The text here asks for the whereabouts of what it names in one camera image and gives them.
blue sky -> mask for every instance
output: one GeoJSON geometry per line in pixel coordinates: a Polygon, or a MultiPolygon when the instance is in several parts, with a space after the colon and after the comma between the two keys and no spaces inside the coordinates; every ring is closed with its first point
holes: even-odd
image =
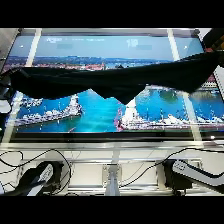
{"type": "MultiPolygon", "coordinates": [[[[11,56],[28,56],[33,37],[16,39],[11,56]]],[[[196,38],[175,38],[181,58],[202,52],[196,38]]],[[[42,36],[35,56],[80,56],[173,60],[168,37],[42,36]]]]}

television screen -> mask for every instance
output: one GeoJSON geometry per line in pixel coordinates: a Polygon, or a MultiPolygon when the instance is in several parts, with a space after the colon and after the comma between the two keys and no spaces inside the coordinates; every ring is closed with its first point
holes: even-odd
{"type": "MultiPolygon", "coordinates": [[[[17,37],[3,71],[25,65],[32,38],[17,37]]],[[[175,41],[180,58],[203,52],[198,38],[175,37],[175,41]]],[[[41,36],[32,66],[94,71],[171,61],[167,36],[41,36]]],[[[189,99],[201,132],[224,131],[223,99],[212,74],[189,99]]],[[[192,122],[183,93],[175,89],[146,86],[127,105],[89,89],[57,100],[23,95],[15,132],[191,133],[192,122]]]]}

